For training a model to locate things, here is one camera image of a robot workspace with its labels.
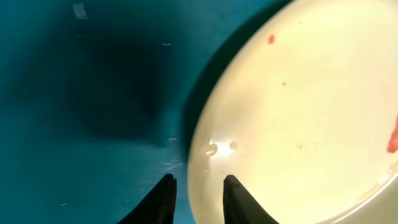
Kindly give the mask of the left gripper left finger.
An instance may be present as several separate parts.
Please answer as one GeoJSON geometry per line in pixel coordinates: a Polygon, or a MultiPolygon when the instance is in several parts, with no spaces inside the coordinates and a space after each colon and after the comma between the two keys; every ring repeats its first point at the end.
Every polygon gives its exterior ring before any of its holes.
{"type": "Polygon", "coordinates": [[[118,224],[172,224],[176,196],[177,180],[172,174],[165,174],[118,224]]]}

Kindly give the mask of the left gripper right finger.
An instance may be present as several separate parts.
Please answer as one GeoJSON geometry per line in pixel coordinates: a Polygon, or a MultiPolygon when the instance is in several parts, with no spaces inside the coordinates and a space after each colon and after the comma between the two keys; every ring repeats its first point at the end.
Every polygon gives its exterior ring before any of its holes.
{"type": "Polygon", "coordinates": [[[223,181],[223,213],[225,224],[279,224],[234,175],[223,181]]]}

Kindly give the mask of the light green plate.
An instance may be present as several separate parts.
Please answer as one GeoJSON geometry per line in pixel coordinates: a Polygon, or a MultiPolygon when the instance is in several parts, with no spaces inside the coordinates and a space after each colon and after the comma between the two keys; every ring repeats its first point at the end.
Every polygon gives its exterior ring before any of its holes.
{"type": "Polygon", "coordinates": [[[188,195],[223,223],[234,175],[279,223],[397,222],[397,1],[292,1],[230,62],[195,129],[188,195]]]}

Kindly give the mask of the teal plastic tray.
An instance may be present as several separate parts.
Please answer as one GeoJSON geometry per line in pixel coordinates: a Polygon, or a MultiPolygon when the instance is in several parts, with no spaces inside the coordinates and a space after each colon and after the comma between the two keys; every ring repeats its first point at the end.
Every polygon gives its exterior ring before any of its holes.
{"type": "Polygon", "coordinates": [[[187,159],[222,71],[285,6],[1,0],[1,222],[116,223],[187,159]]]}

